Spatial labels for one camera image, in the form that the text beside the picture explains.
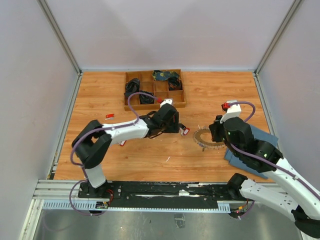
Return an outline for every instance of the black cable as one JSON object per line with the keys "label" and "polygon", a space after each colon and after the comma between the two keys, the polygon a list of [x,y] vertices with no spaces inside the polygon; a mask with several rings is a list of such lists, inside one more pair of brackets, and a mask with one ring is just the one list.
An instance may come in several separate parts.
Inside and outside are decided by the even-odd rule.
{"label": "black cable", "polygon": [[151,137],[149,137],[149,139],[154,139],[154,138],[160,136],[161,134],[163,134],[163,132],[160,132],[159,134],[157,134],[157,135],[155,135],[155,136],[151,136]]}
{"label": "black cable", "polygon": [[[148,91],[140,91],[141,93],[145,93],[145,94],[150,94],[150,95],[154,95],[152,92],[148,92]],[[140,104],[154,104],[155,103],[155,100],[150,97],[150,96],[147,96],[147,95],[140,95],[139,96],[140,98]]]}
{"label": "black cable", "polygon": [[169,77],[168,78],[168,85],[169,85],[170,91],[182,90],[182,82],[177,77]]}
{"label": "black cable", "polygon": [[140,80],[138,78],[133,78],[125,85],[124,96],[128,98],[131,94],[139,92],[139,90],[140,90]]}
{"label": "black cable", "polygon": [[151,115],[153,115],[153,114],[155,114],[157,111],[151,111],[151,112],[149,112],[148,114],[147,114],[147,116],[151,116]]}

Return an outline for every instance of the cable connector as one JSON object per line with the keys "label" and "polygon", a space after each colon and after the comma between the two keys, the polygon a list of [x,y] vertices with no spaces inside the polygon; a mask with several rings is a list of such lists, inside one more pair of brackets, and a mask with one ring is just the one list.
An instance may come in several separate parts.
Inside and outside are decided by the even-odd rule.
{"label": "cable connector", "polygon": [[221,104],[222,111],[227,112],[227,110],[231,107],[227,102]]}
{"label": "cable connector", "polygon": [[121,147],[123,147],[123,146],[125,145],[125,143],[126,143],[126,141],[122,141],[122,142],[119,143],[119,145],[120,145]]}
{"label": "cable connector", "polygon": [[186,127],[182,123],[179,123],[180,133],[182,136],[187,135],[190,132],[190,128]]}

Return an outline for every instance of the metal floor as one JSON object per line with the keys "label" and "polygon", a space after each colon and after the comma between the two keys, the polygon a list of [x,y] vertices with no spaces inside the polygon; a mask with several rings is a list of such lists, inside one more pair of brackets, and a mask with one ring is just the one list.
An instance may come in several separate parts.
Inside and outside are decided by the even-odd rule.
{"label": "metal floor", "polygon": [[[109,211],[100,217],[72,210],[43,210],[34,240],[302,240],[294,223],[256,204],[243,219],[226,213]],[[64,229],[59,232],[49,231]]]}

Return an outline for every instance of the round gear ring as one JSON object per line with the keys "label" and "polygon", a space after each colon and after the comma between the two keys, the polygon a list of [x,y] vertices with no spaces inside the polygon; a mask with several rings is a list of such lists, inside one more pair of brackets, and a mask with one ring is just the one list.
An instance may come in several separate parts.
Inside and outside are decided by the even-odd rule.
{"label": "round gear ring", "polygon": [[221,149],[224,148],[226,145],[224,142],[212,142],[212,141],[205,141],[201,138],[202,134],[211,134],[210,129],[204,127],[194,132],[193,140],[203,149]]}

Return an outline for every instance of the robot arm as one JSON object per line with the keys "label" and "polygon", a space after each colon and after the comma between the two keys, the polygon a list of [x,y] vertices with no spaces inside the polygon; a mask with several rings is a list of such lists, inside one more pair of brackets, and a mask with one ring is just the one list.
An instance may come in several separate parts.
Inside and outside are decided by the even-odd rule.
{"label": "robot arm", "polygon": [[238,117],[241,113],[238,104],[230,106],[227,102],[222,109],[226,114],[218,115],[209,126],[212,141],[224,142],[244,164],[273,179],[287,192],[273,192],[246,176],[235,174],[228,182],[229,193],[257,200],[287,216],[304,233],[320,238],[320,191],[307,182],[277,148],[254,138],[250,125]]}
{"label": "robot arm", "polygon": [[[179,113],[172,103],[172,99],[165,99],[160,104],[158,111],[140,116],[138,121],[135,119],[115,124],[100,124],[97,120],[93,120],[82,130],[72,142],[72,147],[85,134],[93,131],[78,144],[75,154],[81,160],[86,177],[94,189],[104,185],[107,181],[100,163],[112,145],[130,139],[154,138],[162,133],[178,133],[180,130],[182,135],[186,134],[189,129],[179,123]],[[101,128],[104,130],[94,132],[95,129]]]}

